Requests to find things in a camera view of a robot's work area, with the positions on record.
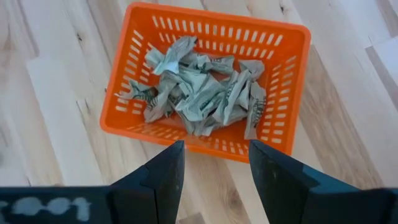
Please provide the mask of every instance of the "basket rim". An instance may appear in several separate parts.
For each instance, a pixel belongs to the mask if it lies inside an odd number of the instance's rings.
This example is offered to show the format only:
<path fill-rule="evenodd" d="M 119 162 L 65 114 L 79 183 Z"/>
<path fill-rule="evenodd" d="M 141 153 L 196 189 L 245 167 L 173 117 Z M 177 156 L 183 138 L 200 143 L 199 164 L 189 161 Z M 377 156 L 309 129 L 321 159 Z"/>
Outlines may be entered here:
<path fill-rule="evenodd" d="M 230 22 L 234 22 L 234 21 L 241 22 L 241 21 L 245 20 L 246 22 L 250 22 L 250 23 L 255 23 L 255 24 L 260 24 L 260 25 L 265 25 L 265 26 L 272 26 L 272 27 L 276 27 L 276 28 L 289 29 L 289 30 L 297 30 L 297 31 L 301 32 L 304 35 L 304 43 L 302 46 L 302 55 L 301 55 L 302 59 L 300 62 L 300 69 L 298 70 L 298 74 L 297 74 L 298 76 L 297 76 L 295 93 L 293 94 L 293 98 L 292 98 L 292 101 L 293 101 L 292 114 L 296 114 L 296 116 L 291 116 L 289 118 L 290 125 L 289 125 L 289 128 L 287 129 L 287 138 L 286 138 L 285 149 L 282 151 L 285 154 L 292 155 L 295 129 L 296 129 L 296 125 L 297 125 L 297 119 L 299 117 L 300 101 L 301 101 L 301 96 L 302 96 L 302 92 L 303 92 L 305 70 L 307 67 L 308 53 L 310 50 L 310 43 L 311 43 L 310 30 L 307 27 L 300 25 L 300 24 L 292 24 L 292 23 L 288 23 L 288 22 L 272 21 L 272 20 L 265 20 L 265 19 L 255 18 L 255 17 L 238 16 L 238 15 L 226 14 L 226 13 L 222 13 L 222 12 L 211 12 L 211 11 L 204 11 L 204 10 L 199 10 L 199 9 L 190 9 L 190 8 L 168 6 L 168 5 L 162 5 L 162 4 L 152 4 L 152 3 L 146 3 L 146 2 L 133 2 L 130 5 L 128 5 L 128 7 L 126 9 L 126 13 L 124 15 L 124 20 L 123 20 L 123 26 L 121 29 L 121 34 L 120 34 L 120 38 L 119 38 L 119 42 L 118 42 L 118 47 L 117 47 L 116 54 L 114 57 L 111 76 L 110 76 L 109 83 L 107 86 L 107 93 L 105 96 L 105 101 L 103 104 L 101 117 L 100 117 L 100 121 L 99 121 L 100 126 L 104 131 L 106 131 L 108 133 L 127 136 L 129 138 L 136 138 L 138 140 L 149 141 L 149 142 L 163 144 L 163 145 L 169 145 L 174 142 L 173 140 L 153 138 L 153 137 L 146 136 L 145 134 L 131 133 L 126 130 L 112 128 L 106 124 L 106 117 L 107 117 L 108 111 L 110 109 L 109 104 L 110 104 L 111 97 L 112 97 L 111 92 L 114 88 L 118 65 L 119 65 L 119 61 L 121 58 L 121 52 L 122 52 L 121 49 L 122 49 L 122 47 L 126 41 L 126 38 L 127 38 L 126 32 L 129 27 L 129 19 L 130 19 L 130 16 L 131 16 L 131 13 L 133 10 L 143 8 L 143 7 L 161 10 L 161 11 L 167 11 L 167 12 L 179 12 L 179 13 L 181 13 L 181 12 L 188 13 L 189 12 L 190 15 L 194 15 L 194 16 L 202 16 L 202 17 L 206 16 L 206 17 L 209 17 L 209 19 L 214 19 L 215 17 L 217 17 L 217 19 L 224 20 L 224 21 L 230 21 Z M 214 152 L 210 152 L 209 149 L 202 149 L 201 147 L 196 146 L 194 144 L 188 143 L 188 144 L 186 144 L 186 146 L 191 151 L 203 152 L 203 153 L 207 153 L 207 154 L 216 155 Z M 236 160 L 236 161 L 248 162 L 248 159 L 246 159 L 247 156 L 239 156 L 239 155 L 232 155 L 232 154 L 228 154 L 228 155 L 223 154 L 223 155 L 219 155 L 219 156 L 227 158 L 227 159 Z"/>

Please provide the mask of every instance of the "plastic basket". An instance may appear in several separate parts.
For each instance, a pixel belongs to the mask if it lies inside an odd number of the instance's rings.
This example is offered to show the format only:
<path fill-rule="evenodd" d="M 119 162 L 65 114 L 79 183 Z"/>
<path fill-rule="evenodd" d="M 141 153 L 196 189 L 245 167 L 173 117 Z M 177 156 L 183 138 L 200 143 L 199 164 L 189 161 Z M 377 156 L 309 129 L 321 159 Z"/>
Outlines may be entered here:
<path fill-rule="evenodd" d="M 266 71 L 258 82 L 266 88 L 267 105 L 257 126 L 257 137 L 291 155 L 310 32 L 304 26 L 251 17 L 132 3 L 124 17 L 101 114 L 101 127 L 109 133 L 163 145 L 183 139 L 191 151 L 249 161 L 249 141 L 243 139 L 246 120 L 213 131 L 209 137 L 195 137 L 187 134 L 176 114 L 145 123 L 145 102 L 126 101 L 114 95 L 129 91 L 129 78 L 156 85 L 159 77 L 151 73 L 145 63 L 145 54 L 152 47 L 165 53 L 171 43 L 183 35 L 198 37 L 194 49 L 197 52 L 264 62 Z"/>

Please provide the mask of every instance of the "wooden floor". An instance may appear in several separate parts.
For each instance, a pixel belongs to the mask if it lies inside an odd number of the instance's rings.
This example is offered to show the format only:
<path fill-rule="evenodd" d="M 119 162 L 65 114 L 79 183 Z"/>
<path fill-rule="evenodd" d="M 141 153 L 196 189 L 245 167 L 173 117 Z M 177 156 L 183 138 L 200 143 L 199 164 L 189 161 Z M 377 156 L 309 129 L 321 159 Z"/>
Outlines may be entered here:
<path fill-rule="evenodd" d="M 0 185 L 101 185 L 164 149 L 98 124 L 129 0 L 0 0 Z M 398 186 L 397 0 L 153 0 L 305 24 L 293 156 Z M 180 224 L 267 223 L 249 165 L 187 152 Z"/>

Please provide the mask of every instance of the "orange basket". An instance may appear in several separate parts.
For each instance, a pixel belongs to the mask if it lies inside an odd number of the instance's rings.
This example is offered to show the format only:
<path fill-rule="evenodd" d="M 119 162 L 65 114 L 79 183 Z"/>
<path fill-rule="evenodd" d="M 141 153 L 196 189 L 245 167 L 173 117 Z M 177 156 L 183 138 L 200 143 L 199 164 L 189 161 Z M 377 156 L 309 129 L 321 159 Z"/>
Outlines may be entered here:
<path fill-rule="evenodd" d="M 257 125 L 257 137 L 291 155 L 310 32 L 304 26 L 251 17 L 132 3 L 124 17 L 101 127 L 109 133 L 163 145 L 183 139 L 191 151 L 249 162 L 249 141 L 244 140 L 246 120 L 213 131 L 209 137 L 196 137 L 187 134 L 175 113 L 170 118 L 145 123 L 146 102 L 126 101 L 114 95 L 129 91 L 130 78 L 146 85 L 158 84 L 159 77 L 151 73 L 145 54 L 153 47 L 166 53 L 183 35 L 198 37 L 196 52 L 264 62 L 266 71 L 258 82 L 266 89 L 267 105 Z"/>

